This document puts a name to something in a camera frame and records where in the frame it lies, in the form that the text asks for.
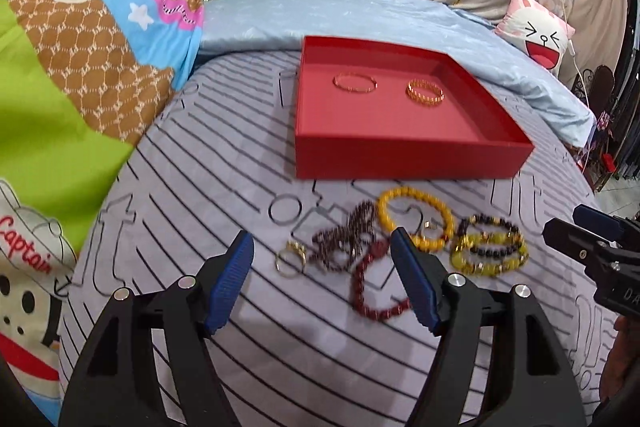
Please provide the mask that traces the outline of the person's right hand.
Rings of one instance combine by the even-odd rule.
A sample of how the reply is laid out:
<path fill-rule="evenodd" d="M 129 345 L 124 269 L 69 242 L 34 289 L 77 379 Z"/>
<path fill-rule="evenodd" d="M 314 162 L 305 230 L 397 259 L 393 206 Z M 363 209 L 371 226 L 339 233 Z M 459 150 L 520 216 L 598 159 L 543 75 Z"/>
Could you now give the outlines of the person's right hand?
<path fill-rule="evenodd" d="M 600 380 L 599 397 L 601 401 L 611 399 L 626 383 L 631 367 L 639 358 L 640 327 L 639 322 L 628 317 L 617 317 L 614 323 L 616 338 L 608 354 Z"/>

